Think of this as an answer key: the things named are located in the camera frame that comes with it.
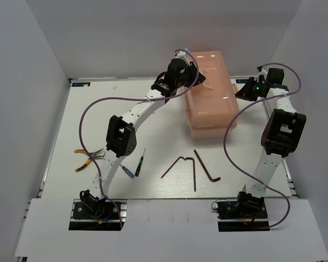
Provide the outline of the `pink plastic toolbox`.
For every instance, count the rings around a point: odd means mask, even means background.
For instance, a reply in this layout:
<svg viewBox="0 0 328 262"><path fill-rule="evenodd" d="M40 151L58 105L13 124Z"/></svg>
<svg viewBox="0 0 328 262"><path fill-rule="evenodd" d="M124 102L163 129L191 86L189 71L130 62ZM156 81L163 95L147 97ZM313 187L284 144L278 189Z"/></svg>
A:
<svg viewBox="0 0 328 262"><path fill-rule="evenodd" d="M220 51L193 52L192 55L206 79L185 94L191 137L223 137L231 120L239 112L235 97L237 86L231 82Z"/></svg>

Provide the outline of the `short-leg brown hex key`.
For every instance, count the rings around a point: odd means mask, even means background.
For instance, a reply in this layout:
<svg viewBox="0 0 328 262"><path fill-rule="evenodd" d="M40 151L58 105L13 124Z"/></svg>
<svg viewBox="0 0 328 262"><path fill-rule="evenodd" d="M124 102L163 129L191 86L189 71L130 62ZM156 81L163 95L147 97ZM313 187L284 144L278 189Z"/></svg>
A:
<svg viewBox="0 0 328 262"><path fill-rule="evenodd" d="M210 175L208 169L206 168L206 165L204 164L204 162L203 162L202 158L200 157L200 155L198 154L197 150L194 150L194 154L195 154L195 156L197 157L197 159L198 159L198 161L199 161L199 163L200 163L200 165L201 165L203 171L205 172L205 174L206 174L206 176L208 177L208 179L210 180L210 182L215 183L215 182L220 181L220 180L221 180L221 177L217 177L217 178L212 178L212 177L211 177L211 175Z"/></svg>

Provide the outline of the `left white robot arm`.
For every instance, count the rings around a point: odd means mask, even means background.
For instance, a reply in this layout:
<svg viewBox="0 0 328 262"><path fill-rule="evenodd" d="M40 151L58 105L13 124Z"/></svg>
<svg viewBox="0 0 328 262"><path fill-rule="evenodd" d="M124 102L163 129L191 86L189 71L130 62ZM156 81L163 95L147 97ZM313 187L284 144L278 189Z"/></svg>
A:
<svg viewBox="0 0 328 262"><path fill-rule="evenodd" d="M81 201L87 202L86 212L93 218L104 213L102 199L108 199L108 190L121 162L137 146L136 132L141 124L169 100L177 98L177 90L185 92L205 81L194 56L178 50L165 72L152 84L144 98L135 98L135 106L121 116L112 116L106 134L105 155L102 165L97 165L97 175L90 188L80 192Z"/></svg>

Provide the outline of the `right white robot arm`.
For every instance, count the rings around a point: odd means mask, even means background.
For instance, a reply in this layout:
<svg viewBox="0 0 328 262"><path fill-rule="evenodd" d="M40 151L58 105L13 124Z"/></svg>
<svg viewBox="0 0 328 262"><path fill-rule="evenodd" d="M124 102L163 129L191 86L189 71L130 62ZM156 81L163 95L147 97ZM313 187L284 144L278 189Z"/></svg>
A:
<svg viewBox="0 0 328 262"><path fill-rule="evenodd" d="M253 173L256 179L243 188L247 198L236 203L236 212L244 218L255 212L253 200L260 201L265 197L266 186L278 165L296 150L307 120L290 101L289 89L283 85L284 70L258 67L258 71L235 94L236 98L249 102L266 98L274 100L272 113L261 136L262 153Z"/></svg>

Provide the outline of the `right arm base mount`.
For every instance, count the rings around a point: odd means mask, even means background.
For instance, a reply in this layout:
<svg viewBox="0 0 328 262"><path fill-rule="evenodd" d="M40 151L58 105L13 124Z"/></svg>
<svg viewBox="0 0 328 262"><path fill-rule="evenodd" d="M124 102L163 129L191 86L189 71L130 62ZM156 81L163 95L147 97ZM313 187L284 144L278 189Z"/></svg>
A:
<svg viewBox="0 0 328 262"><path fill-rule="evenodd" d="M242 210L237 201L218 199L211 204L217 214L218 232L270 231L265 204L259 210Z"/></svg>

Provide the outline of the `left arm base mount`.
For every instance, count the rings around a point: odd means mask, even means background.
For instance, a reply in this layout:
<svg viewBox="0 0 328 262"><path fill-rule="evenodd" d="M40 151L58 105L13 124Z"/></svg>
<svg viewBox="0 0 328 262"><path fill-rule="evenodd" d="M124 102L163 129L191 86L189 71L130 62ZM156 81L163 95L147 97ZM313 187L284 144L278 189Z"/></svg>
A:
<svg viewBox="0 0 328 262"><path fill-rule="evenodd" d="M103 200L97 213L92 212L81 201L74 201L69 231L120 231L118 212L110 201Z"/></svg>

